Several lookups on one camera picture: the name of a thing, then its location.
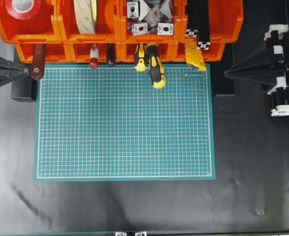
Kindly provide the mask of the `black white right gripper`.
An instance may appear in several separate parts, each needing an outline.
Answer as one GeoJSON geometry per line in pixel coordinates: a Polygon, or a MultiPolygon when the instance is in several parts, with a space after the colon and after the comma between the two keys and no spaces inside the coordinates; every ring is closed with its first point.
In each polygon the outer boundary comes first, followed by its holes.
{"type": "Polygon", "coordinates": [[[270,49],[252,54],[224,72],[226,78],[260,85],[270,97],[272,117],[289,116],[289,66],[285,65],[282,41],[288,32],[288,25],[270,25],[264,35],[270,49]],[[269,68],[275,69],[276,75],[254,72],[269,68]]]}

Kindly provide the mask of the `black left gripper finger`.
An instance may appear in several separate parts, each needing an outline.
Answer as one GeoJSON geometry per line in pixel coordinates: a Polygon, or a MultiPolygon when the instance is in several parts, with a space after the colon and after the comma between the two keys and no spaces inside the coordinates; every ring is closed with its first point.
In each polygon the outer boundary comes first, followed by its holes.
{"type": "Polygon", "coordinates": [[[2,75],[0,76],[0,87],[9,84],[17,79],[28,77],[29,73],[13,73],[12,75],[2,75]]]}
{"type": "Polygon", "coordinates": [[[0,57],[0,69],[16,70],[16,71],[22,71],[24,73],[29,72],[29,69],[27,67],[25,67],[24,65],[14,63],[14,62],[6,60],[2,57],[0,57]]]}

